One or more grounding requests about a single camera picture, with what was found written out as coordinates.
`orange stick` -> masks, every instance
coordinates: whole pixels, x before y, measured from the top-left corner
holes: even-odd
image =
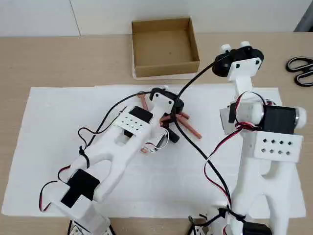
[[[191,125],[187,123],[187,120],[182,117],[181,115],[176,115],[177,120],[184,126],[186,127],[195,137],[198,139],[202,138],[202,135],[198,133]]]
[[[184,112],[181,112],[180,115],[182,115],[186,119],[190,118],[190,116],[187,113],[184,113]]]
[[[168,116],[164,116],[160,119],[160,121],[168,121],[169,119],[171,119],[171,115],[168,115]]]
[[[146,102],[146,99],[145,99],[145,94],[140,94],[140,95],[138,95],[138,97],[140,98],[140,100],[141,100],[141,104],[142,104],[142,108],[144,109],[144,110],[147,110],[147,111],[149,111],[148,110],[148,105],[147,105],[147,102]]]

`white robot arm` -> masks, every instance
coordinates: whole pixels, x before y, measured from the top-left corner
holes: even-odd
[[[110,221],[95,210],[92,201],[103,202],[143,145],[149,139],[149,142],[155,139],[155,134],[164,135],[159,120],[164,113],[171,112],[174,99],[164,95],[166,92],[162,89],[153,91],[150,95],[154,105],[151,112],[137,106],[126,107],[101,138],[85,149],[90,166],[103,160],[111,161],[110,173],[105,180],[100,182],[88,174],[85,171],[87,161],[80,156],[66,172],[67,183],[58,181],[54,184],[49,196],[52,204],[93,235],[103,235]]]
[[[249,47],[242,42],[242,47]],[[249,122],[258,128],[243,130],[243,147],[237,185],[232,193],[232,211],[246,215],[254,200],[265,195],[270,210],[270,230],[273,235],[286,235],[289,223],[289,191],[299,161],[303,137],[294,134],[307,121],[303,108],[280,107],[264,104],[253,90],[251,77],[262,63],[262,55],[245,58],[240,49],[230,51],[229,45],[222,47],[224,53],[233,53],[227,78],[235,85],[235,101],[241,94],[241,104],[232,102],[221,110],[221,119],[226,134],[235,129],[237,122]],[[264,175],[261,166],[269,172]],[[233,235],[269,234],[263,225],[245,223],[231,216],[230,228]]]

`wooden table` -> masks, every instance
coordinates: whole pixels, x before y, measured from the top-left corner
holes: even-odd
[[[313,56],[312,33],[219,33],[197,34],[201,65],[205,67],[222,44],[234,48],[250,41],[260,49],[265,61],[256,87],[278,87],[284,105],[301,106],[308,112],[304,144],[298,171],[307,207],[307,217],[291,219],[290,235],[313,233],[313,88],[294,84],[294,74],[285,71],[285,62],[296,55]],[[129,35],[0,38],[0,202],[8,181],[10,164],[31,87],[91,87],[107,84],[185,83],[182,81],[136,81],[131,75]],[[200,83],[224,83],[211,71]],[[0,235],[62,235],[68,219],[7,217],[0,215]],[[187,219],[112,219],[117,235],[184,235]]]

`open cardboard box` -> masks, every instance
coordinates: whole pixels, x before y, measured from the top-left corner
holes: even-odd
[[[133,21],[136,77],[196,73],[199,55],[190,18]]]

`black scissors handle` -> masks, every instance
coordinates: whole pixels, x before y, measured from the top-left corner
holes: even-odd
[[[301,62],[306,62],[304,65],[300,65],[298,67],[292,67],[291,64],[295,61],[301,61]],[[301,86],[301,87],[311,87],[313,86],[313,82],[310,83],[304,83],[301,82],[302,78],[308,77],[313,74],[313,59],[310,59],[308,57],[303,57],[303,56],[298,56],[291,58],[287,63],[286,63],[286,70],[288,72],[299,72],[302,71],[303,73],[297,75],[294,78],[294,82]]]

